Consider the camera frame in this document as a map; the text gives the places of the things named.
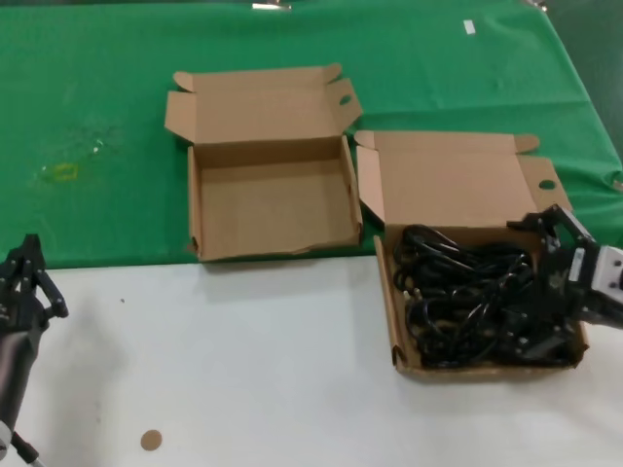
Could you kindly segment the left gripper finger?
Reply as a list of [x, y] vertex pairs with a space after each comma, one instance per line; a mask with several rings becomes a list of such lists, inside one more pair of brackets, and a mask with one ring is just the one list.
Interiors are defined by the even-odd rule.
[[67, 304], [48, 273], [43, 269], [38, 269], [36, 278], [38, 286], [50, 302], [50, 305], [44, 310], [45, 316], [47, 318], [66, 318], [68, 316]]
[[4, 287], [7, 290], [32, 292], [37, 286], [37, 274], [45, 267], [41, 240], [29, 233], [22, 244], [11, 249], [4, 261]]

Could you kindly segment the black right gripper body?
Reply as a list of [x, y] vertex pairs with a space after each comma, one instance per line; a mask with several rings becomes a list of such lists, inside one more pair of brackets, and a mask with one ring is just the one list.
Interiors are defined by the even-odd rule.
[[543, 250], [536, 301], [556, 316], [593, 325], [622, 323], [622, 250], [563, 245]]

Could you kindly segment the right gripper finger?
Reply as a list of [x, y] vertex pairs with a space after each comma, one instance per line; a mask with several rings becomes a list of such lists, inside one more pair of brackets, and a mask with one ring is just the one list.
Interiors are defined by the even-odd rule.
[[566, 318], [509, 311], [502, 327], [502, 352], [517, 359], [569, 359], [576, 338]]
[[557, 203], [541, 212], [529, 213], [520, 221], [508, 221], [506, 226], [512, 230], [538, 234], [546, 249], [559, 249], [563, 246], [557, 232], [558, 227], [562, 227], [570, 236], [574, 246], [593, 247], [597, 244], [575, 215]]

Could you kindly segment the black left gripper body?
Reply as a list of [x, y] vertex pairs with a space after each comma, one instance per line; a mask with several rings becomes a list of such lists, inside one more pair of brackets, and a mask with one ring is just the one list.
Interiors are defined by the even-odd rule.
[[1, 270], [1, 336], [18, 332], [45, 332], [49, 328], [44, 305], [37, 299], [37, 287], [32, 292], [7, 290], [4, 270]]

